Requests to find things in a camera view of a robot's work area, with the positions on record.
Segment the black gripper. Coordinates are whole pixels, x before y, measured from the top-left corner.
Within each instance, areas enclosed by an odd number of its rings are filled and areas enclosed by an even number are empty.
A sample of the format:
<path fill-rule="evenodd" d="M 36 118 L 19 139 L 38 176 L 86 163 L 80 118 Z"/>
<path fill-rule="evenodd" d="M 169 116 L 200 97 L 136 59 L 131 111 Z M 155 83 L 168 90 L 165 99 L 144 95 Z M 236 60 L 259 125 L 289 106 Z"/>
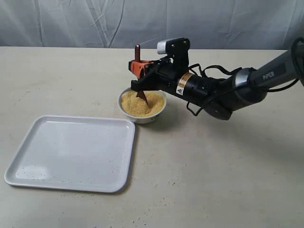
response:
<path fill-rule="evenodd" d="M 180 71 L 169 60 L 132 60 L 128 63 L 128 69 L 138 78 L 131 81 L 132 90 L 161 90 L 195 105 L 206 104 L 217 94 L 216 87 L 223 81 L 222 78 L 208 77 L 205 73 L 199 76 L 191 72 L 191 68 Z"/>

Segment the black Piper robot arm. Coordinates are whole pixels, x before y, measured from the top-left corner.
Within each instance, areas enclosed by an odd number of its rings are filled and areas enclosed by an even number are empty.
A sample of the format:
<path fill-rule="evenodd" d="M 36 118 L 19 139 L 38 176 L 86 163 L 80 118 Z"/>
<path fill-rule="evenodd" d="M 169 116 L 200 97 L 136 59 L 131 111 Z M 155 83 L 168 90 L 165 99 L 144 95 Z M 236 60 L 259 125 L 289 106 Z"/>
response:
<path fill-rule="evenodd" d="M 254 68 L 237 68 L 227 71 L 219 65 L 210 68 L 220 70 L 228 78 L 208 77 L 190 72 L 188 48 L 166 50 L 159 60 L 131 60 L 128 68 L 137 80 L 131 81 L 134 91 L 162 90 L 194 104 L 209 115 L 228 120 L 241 108 L 259 103 L 271 92 L 292 87 L 304 80 L 304 47 L 298 45 L 284 52 L 268 64 Z"/>

